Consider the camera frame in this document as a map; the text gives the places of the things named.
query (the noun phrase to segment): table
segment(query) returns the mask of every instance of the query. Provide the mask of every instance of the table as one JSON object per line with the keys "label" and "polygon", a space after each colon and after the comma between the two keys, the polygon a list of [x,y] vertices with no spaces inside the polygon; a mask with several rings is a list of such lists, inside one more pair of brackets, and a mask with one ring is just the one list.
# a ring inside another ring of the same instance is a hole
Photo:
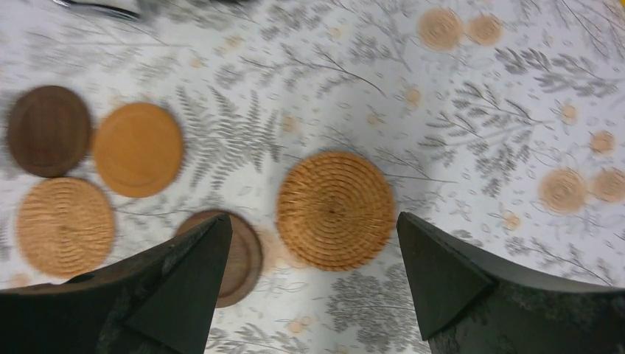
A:
{"label": "table", "polygon": [[[67,13],[51,1],[3,4],[0,107],[55,84],[79,92],[96,123],[133,101],[175,115],[184,169],[158,195],[115,195],[90,159],[70,174],[104,188],[114,206],[118,236],[106,264],[169,239],[211,207],[259,230],[262,278],[216,311],[207,353],[429,352],[396,235],[352,272],[307,268],[281,247],[280,182],[320,150],[374,162],[398,212],[531,268],[625,286],[617,0],[159,2],[148,24]],[[2,153],[1,286],[62,282],[15,247],[16,207],[40,179]]]}

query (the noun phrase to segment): silver object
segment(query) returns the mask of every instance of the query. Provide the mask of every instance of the silver object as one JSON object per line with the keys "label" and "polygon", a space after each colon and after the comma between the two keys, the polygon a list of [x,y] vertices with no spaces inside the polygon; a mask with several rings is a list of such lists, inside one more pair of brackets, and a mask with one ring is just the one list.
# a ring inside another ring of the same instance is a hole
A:
{"label": "silver object", "polygon": [[[68,10],[78,13],[97,14],[109,18],[132,22],[141,22],[144,20],[141,14],[111,5],[91,4],[74,0],[53,0],[53,2],[59,4],[62,7],[65,7]],[[139,7],[143,8],[143,5],[143,1],[139,1]]]}

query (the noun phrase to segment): wicker coaster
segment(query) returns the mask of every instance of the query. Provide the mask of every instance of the wicker coaster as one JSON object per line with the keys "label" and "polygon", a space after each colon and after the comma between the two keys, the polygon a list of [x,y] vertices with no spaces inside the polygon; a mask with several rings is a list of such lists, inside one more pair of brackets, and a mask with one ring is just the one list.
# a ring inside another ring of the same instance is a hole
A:
{"label": "wicker coaster", "polygon": [[85,103],[74,92],[43,86],[13,106],[7,129],[9,150],[28,173],[58,177],[84,157],[91,138]]}
{"label": "wicker coaster", "polygon": [[391,187],[370,162],[331,152],[303,160],[280,187],[278,231],[303,262],[328,271],[372,260],[394,228]]}
{"label": "wicker coaster", "polygon": [[[176,235],[221,213],[220,210],[209,210],[194,214],[180,226]],[[231,213],[228,215],[232,222],[232,241],[219,288],[218,308],[234,305],[252,292],[262,269],[262,252],[256,232],[241,217]]]}
{"label": "wicker coaster", "polygon": [[69,278],[99,266],[113,246],[113,213],[104,193],[77,178],[36,185],[20,205],[17,241],[36,269]]}
{"label": "wicker coaster", "polygon": [[161,192],[178,174],[182,133],[164,109],[131,103],[104,120],[93,154],[98,173],[113,191],[131,198],[148,197]]}

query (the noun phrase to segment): spiral weave pattern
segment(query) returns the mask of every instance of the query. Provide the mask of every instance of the spiral weave pattern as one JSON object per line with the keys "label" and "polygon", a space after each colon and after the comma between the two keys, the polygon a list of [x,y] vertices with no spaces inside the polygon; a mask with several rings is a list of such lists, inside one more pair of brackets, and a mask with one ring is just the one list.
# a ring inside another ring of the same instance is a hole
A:
{"label": "spiral weave pattern", "polygon": [[111,251],[113,213],[104,193],[87,181],[49,179],[24,199],[16,231],[20,251],[33,267],[69,278],[95,269]]}
{"label": "spiral weave pattern", "polygon": [[345,271],[382,251],[394,228],[391,187],[353,153],[321,153],[300,162],[282,183],[277,226],[306,264]]}

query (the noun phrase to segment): metallic object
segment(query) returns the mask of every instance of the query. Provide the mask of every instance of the metallic object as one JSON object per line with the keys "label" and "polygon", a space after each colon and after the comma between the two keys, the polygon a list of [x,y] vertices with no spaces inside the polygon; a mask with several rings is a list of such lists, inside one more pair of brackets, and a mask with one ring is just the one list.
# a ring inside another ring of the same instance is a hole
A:
{"label": "metallic object", "polygon": [[0,291],[3,353],[204,353],[228,249],[218,215],[61,285]]}
{"label": "metallic object", "polygon": [[[53,0],[53,2],[77,13],[97,14],[109,18],[133,22],[141,22],[145,20],[144,15],[105,4],[92,4],[86,2],[78,2],[74,0]],[[140,0],[139,8],[143,10],[144,6],[142,6],[142,4],[143,1]]]}
{"label": "metallic object", "polygon": [[523,267],[406,212],[397,231],[433,354],[625,353],[625,289]]}

